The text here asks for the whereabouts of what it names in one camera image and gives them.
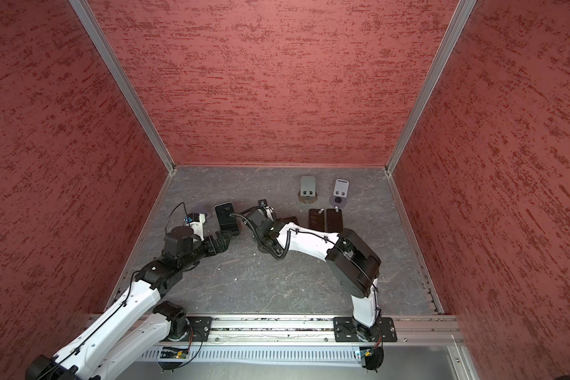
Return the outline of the wooden round base phone stand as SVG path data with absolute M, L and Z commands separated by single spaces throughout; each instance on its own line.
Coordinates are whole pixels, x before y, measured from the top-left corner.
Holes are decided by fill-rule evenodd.
M 298 198 L 303 204 L 313 204 L 317 201 L 317 179 L 315 176 L 304 175 L 300 178 Z

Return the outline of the black phone with white tag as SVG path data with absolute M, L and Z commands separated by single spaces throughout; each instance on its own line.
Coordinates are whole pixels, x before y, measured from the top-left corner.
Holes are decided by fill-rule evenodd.
M 342 210 L 339 208 L 326 209 L 325 214 L 326 232 L 340 234 L 344 229 Z

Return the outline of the purple round base phone stand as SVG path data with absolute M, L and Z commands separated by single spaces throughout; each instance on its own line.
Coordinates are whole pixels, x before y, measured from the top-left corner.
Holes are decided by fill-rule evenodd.
M 335 180 L 332 195 L 329 198 L 329 204 L 334 209 L 342 209 L 348 203 L 349 181 L 338 178 Z

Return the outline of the grey purple phone stand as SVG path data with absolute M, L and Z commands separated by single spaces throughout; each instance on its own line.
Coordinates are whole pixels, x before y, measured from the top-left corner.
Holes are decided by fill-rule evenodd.
M 192 207 L 190 212 L 196 214 L 203 214 L 205 215 L 206 219 L 209 219 L 212 214 L 211 208 L 205 204 L 196 204 L 195 206 Z

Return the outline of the maroon edged reflective phone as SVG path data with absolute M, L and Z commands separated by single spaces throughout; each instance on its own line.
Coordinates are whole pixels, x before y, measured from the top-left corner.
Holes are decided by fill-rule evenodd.
M 308 214 L 309 229 L 313 231 L 325 232 L 326 231 L 326 215 L 325 210 L 322 208 L 312 208 Z

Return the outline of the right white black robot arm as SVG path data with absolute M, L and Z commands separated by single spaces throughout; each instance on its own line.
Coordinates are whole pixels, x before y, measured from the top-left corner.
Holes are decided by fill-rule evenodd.
M 382 341 L 377 280 L 381 259 L 350 229 L 339 233 L 314 231 L 275 217 L 270 207 L 251 207 L 233 218 L 247 226 L 261 253 L 277 261 L 294 251 L 314 257 L 329 267 L 352 301 L 352 327 L 359 340 Z

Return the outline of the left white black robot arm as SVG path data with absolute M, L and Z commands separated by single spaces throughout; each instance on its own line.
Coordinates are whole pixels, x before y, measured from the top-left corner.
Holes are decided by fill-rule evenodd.
M 165 237 L 160 258 L 131 275 L 128 289 L 103 315 L 52 357 L 38 356 L 28 379 L 115 379 L 144 352 L 168 340 L 189 353 L 207 341 L 212 318 L 188 318 L 166 294 L 200 261 L 227 251 L 236 231 L 200 239 L 189 226 Z

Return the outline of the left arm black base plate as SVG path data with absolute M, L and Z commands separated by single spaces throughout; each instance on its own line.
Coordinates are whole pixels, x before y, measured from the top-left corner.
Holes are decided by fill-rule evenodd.
M 209 316 L 178 317 L 171 321 L 167 340 L 207 342 L 214 318 Z

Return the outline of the aluminium front rail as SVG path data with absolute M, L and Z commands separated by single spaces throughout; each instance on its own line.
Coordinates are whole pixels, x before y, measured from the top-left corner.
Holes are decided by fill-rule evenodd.
M 194 314 L 208 345 L 345 346 L 362 345 L 346 317 L 319 314 Z M 466 346 L 455 316 L 383 317 L 373 334 L 386 346 Z

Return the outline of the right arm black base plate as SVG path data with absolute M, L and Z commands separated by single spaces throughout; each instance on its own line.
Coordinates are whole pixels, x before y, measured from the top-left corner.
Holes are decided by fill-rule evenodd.
M 395 343 L 397 332 L 392 318 L 379 318 L 372 327 L 367 327 L 353 317 L 336 317 L 332 320 L 336 342 Z

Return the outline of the left aluminium corner post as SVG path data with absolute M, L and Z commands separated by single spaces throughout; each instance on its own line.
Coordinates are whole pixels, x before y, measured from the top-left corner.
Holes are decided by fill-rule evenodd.
M 106 35 L 102 31 L 90 4 L 87 1 L 82 0 L 70 0 L 69 3 L 77 18 L 80 20 L 84 30 L 93 42 L 93 45 L 97 49 L 104 64 L 109 69 L 109 72 L 119 87 L 120 92 L 123 94 L 129 107 L 135 114 L 136 119 L 139 121 L 142 129 L 146 133 L 151 145 L 155 149 L 159 158 L 161 158 L 168 174 L 173 176 L 176 172 L 177 166 L 171 157 L 171 154 L 168 152 L 158 130 L 155 128 L 155 124 L 143 106 L 139 95 L 136 93 L 134 86 L 126 75 L 117 55 L 109 44 Z

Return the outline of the aluminium corner post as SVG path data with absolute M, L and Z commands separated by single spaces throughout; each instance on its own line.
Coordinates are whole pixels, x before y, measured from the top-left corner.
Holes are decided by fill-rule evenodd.
M 397 164 L 402 158 L 404 150 L 414 133 L 416 125 L 419 122 L 441 75 L 443 74 L 447 62 L 454 51 L 454 47 L 456 46 L 476 4 L 476 0 L 458 1 L 451 21 L 446 28 L 443 39 L 440 42 L 438 50 L 423 81 L 418 97 L 413 104 L 411 112 L 408 115 L 408 119 L 404 124 L 394 150 L 386 164 L 387 176 L 392 177 L 394 175 Z
M 159 158 L 161 158 L 168 174 L 173 176 L 176 172 L 177 166 L 171 157 L 171 154 L 168 152 L 158 130 L 155 128 L 155 124 L 143 106 L 139 95 L 136 93 L 134 86 L 126 75 L 117 55 L 109 44 L 106 35 L 102 31 L 90 4 L 87 1 L 82 0 L 70 0 L 69 3 L 77 18 L 80 20 L 84 30 L 93 42 L 93 45 L 97 49 L 104 64 L 109 69 L 109 72 L 119 87 L 120 92 L 123 94 L 129 107 L 135 114 L 136 119 L 139 121 L 142 129 L 146 133 L 151 145 L 155 149 Z

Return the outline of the right aluminium corner post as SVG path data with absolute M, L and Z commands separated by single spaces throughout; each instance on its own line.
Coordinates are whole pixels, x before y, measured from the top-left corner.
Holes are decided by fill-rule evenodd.
M 456 46 L 476 4 L 476 0 L 458 1 L 451 21 L 446 28 L 443 39 L 440 42 L 438 50 L 423 81 L 418 97 L 413 104 L 411 112 L 408 115 L 408 119 L 404 124 L 394 150 L 386 164 L 387 176 L 392 177 L 394 175 L 397 164 L 402 158 L 404 150 L 414 133 L 416 125 L 419 122 L 441 75 L 443 74 L 447 62 L 454 51 L 454 47 Z

